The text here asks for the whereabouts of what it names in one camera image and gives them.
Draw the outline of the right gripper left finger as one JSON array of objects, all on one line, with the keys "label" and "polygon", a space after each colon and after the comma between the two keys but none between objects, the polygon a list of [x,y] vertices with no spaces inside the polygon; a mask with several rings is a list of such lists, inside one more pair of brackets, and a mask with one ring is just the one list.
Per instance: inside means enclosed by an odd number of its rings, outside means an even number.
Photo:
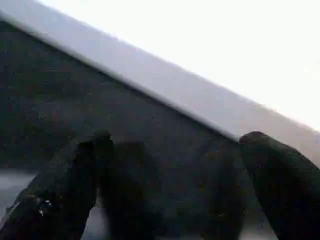
[{"label": "right gripper left finger", "polygon": [[0,238],[80,240],[113,155],[114,142],[106,130],[72,139],[6,209]]}]

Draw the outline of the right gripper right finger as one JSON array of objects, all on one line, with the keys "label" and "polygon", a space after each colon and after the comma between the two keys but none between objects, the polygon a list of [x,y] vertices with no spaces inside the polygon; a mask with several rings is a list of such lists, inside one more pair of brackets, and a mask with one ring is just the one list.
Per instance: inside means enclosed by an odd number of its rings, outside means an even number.
[{"label": "right gripper right finger", "polygon": [[320,238],[320,169],[295,148],[260,131],[239,139],[257,199],[280,240]]}]

